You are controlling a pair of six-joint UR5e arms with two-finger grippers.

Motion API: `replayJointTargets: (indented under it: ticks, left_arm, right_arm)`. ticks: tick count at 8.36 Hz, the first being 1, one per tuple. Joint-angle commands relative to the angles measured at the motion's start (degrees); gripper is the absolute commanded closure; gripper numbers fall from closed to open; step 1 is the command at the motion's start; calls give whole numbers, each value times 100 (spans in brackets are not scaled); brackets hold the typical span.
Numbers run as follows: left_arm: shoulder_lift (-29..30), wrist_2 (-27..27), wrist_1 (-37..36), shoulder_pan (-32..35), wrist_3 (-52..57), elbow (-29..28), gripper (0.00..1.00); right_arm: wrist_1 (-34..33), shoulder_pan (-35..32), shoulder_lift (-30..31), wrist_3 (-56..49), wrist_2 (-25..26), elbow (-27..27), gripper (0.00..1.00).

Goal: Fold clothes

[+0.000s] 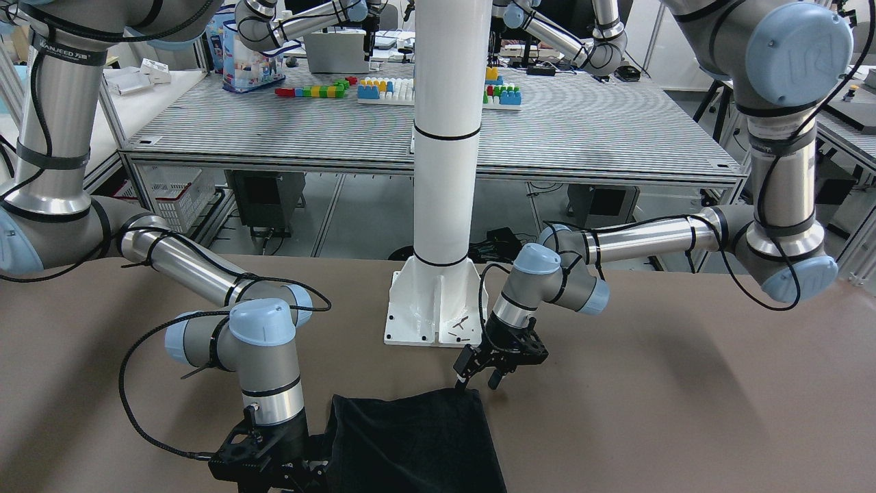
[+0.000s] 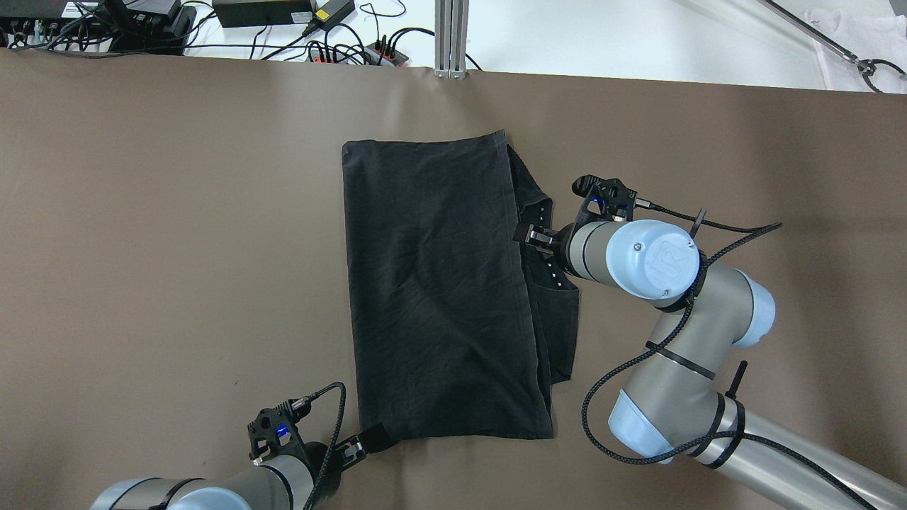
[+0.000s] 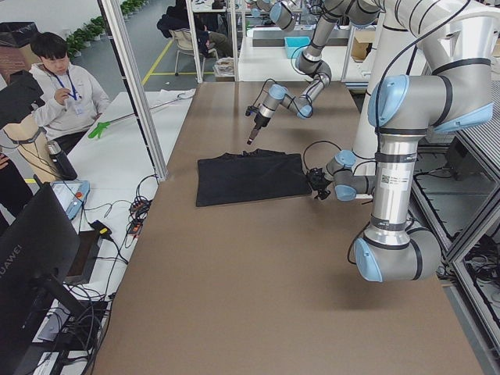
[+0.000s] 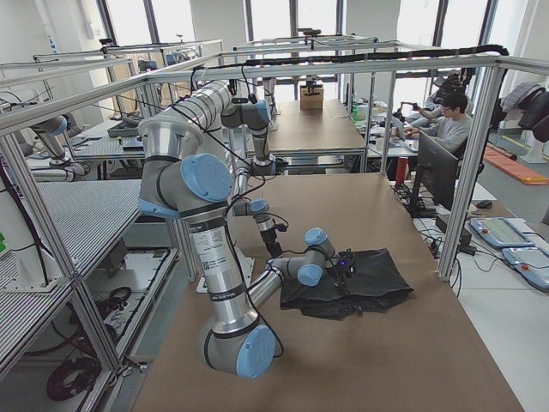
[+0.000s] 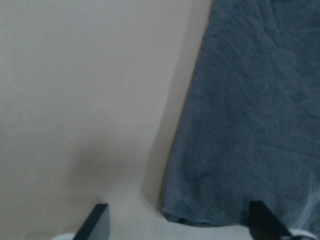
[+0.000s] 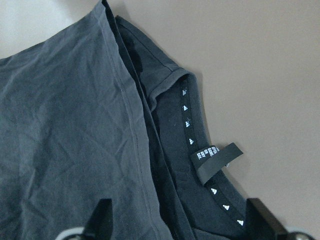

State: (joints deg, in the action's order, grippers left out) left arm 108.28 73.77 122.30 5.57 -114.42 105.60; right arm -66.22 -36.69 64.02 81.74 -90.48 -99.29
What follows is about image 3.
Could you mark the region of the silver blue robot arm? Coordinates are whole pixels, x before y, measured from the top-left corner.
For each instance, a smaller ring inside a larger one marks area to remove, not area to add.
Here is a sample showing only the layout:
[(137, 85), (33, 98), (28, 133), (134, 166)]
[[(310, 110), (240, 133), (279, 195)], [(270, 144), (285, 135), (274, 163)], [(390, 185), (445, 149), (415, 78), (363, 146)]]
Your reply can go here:
[(376, 175), (370, 179), (370, 223), (355, 239), (355, 262), (368, 281), (419, 280), (441, 262), (436, 237), (407, 226), (419, 140), (486, 123), (493, 115), (491, 54), (499, 11), (476, 1), (364, 1), (410, 32), (430, 67), (425, 76), (383, 73), (368, 120), (377, 135)]
[(370, 25), (378, 16), (380, 7), (373, 1), (325, 1), (320, 6), (320, 18), (307, 46), (296, 54), (295, 69), (310, 77), (309, 86), (299, 95), (291, 96), (286, 87), (277, 83), (269, 87), (266, 97), (259, 106), (251, 105), (246, 114), (255, 115), (247, 143), (250, 145), (259, 131), (266, 127), (279, 106), (295, 113), (301, 119), (313, 114), (313, 101), (331, 82), (331, 69), (322, 60), (321, 53), (326, 46), (337, 19), (347, 16), (357, 27)]

